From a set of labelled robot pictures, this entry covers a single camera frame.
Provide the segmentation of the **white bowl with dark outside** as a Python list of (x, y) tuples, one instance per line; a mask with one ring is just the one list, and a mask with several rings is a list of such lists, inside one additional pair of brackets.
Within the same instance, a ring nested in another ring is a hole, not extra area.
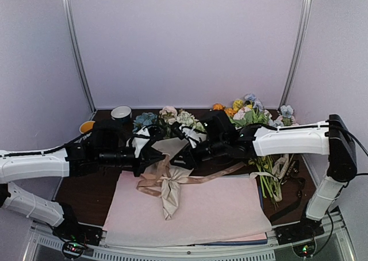
[(131, 122), (132, 109), (129, 106), (118, 106), (111, 111), (110, 115), (113, 120), (126, 124)]

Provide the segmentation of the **white hydrangea green leaf bunch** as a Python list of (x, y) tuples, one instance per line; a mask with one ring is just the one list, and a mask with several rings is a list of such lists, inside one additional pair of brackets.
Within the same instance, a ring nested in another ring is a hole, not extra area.
[(195, 116), (185, 110), (180, 110), (177, 116), (174, 118), (174, 122), (179, 125), (188, 126), (190, 129), (195, 129), (200, 132), (205, 132), (205, 128), (202, 123), (195, 118)]

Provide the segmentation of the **grey-white wrapping paper sheet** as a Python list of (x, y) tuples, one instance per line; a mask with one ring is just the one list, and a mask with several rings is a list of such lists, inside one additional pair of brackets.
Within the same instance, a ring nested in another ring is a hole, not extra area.
[(202, 183), (199, 178), (190, 176), (192, 170), (170, 164), (170, 159), (186, 144), (187, 141), (178, 137), (156, 142), (154, 149), (162, 152), (164, 159), (155, 163), (150, 172), (141, 174), (141, 180), (136, 186), (139, 192), (161, 199), (165, 220), (172, 219), (179, 208), (181, 186)]

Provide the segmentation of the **pink flower long stem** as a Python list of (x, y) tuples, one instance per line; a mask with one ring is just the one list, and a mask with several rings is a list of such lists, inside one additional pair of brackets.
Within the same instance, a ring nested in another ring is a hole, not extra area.
[(173, 106), (165, 106), (159, 112), (159, 121), (160, 123), (165, 126), (167, 129), (177, 122), (178, 111)]

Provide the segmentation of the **beige ribbon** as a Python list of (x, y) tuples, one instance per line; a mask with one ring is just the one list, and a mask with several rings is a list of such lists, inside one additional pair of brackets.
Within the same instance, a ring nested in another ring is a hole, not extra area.
[(142, 179), (136, 186), (139, 192), (158, 198), (178, 199), (181, 185), (209, 182), (221, 176), (236, 172), (245, 166), (244, 162), (239, 162), (214, 174), (197, 177), (191, 176), (193, 170), (169, 165), (169, 157), (169, 155), (165, 155), (165, 158), (156, 164), (156, 172), (154, 174), (141, 174)]

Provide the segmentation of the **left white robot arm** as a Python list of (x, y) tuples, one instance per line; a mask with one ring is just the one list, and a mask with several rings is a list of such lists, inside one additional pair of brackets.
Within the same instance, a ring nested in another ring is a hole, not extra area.
[(101, 167), (119, 168), (140, 176), (164, 156), (153, 144), (164, 136), (162, 127), (149, 124), (126, 136), (113, 120), (96, 122), (90, 130), (55, 148), (35, 151), (1, 151), (1, 208), (23, 214), (61, 230), (78, 240), (83, 229), (68, 204), (49, 201), (20, 186), (28, 179), (77, 178)]

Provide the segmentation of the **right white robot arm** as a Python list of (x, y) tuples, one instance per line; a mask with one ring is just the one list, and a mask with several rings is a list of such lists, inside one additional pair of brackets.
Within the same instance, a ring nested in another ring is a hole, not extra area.
[(328, 208), (336, 201), (343, 187), (357, 175), (356, 138), (343, 119), (331, 114), (326, 121), (287, 127), (250, 124), (236, 129), (222, 110), (212, 110), (201, 120), (206, 140), (201, 141), (196, 129), (173, 123), (171, 130), (189, 145), (171, 161), (187, 169), (196, 168), (204, 160), (219, 156), (250, 159), (268, 155), (300, 154), (309, 168), (312, 162), (325, 165), (319, 185), (308, 201), (305, 218), (295, 226), (298, 238), (308, 238)]

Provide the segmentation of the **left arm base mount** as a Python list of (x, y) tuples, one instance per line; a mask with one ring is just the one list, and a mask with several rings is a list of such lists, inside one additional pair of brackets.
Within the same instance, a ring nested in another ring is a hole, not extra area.
[(78, 224), (74, 229), (68, 226), (49, 226), (52, 234), (62, 241), (61, 252), (65, 258), (75, 260), (83, 254), (93, 251), (91, 246), (99, 246), (103, 230), (84, 224)]

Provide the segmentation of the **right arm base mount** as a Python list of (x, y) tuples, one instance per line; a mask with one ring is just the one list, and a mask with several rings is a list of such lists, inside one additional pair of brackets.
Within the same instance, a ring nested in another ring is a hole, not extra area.
[(275, 229), (278, 244), (291, 244), (293, 253), (303, 259), (311, 258), (317, 252), (316, 237), (324, 233), (321, 225), (313, 227), (300, 222)]

